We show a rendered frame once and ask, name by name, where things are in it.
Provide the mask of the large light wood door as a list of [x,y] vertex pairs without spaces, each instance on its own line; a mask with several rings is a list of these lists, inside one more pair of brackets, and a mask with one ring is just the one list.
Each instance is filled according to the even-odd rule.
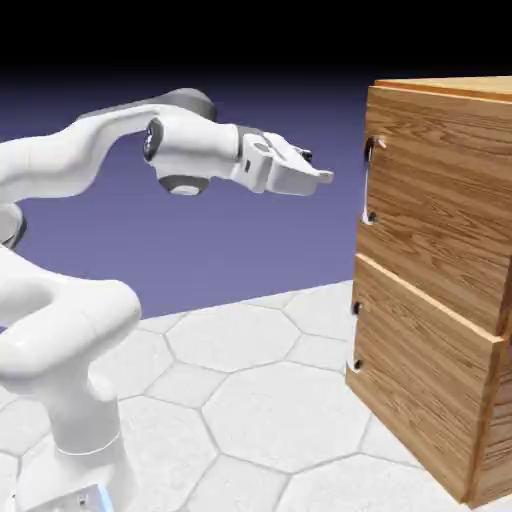
[[512,76],[381,79],[357,249],[494,335],[512,327]]

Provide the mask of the small light wood door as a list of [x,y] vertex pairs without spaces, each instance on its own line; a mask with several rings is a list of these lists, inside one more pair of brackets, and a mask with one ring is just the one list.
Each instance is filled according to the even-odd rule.
[[512,496],[512,343],[355,258],[346,381],[458,502]]

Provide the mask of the light wood cabinet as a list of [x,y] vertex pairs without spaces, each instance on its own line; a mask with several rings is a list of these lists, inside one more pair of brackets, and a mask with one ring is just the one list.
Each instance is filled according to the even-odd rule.
[[368,90],[346,381],[458,502],[512,498],[512,76]]

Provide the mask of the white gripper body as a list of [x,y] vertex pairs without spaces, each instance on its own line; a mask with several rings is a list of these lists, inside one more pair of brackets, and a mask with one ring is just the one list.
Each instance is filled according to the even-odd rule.
[[270,132],[263,135],[273,154],[266,190],[298,196],[313,194],[319,182],[312,163],[307,163],[284,137]]

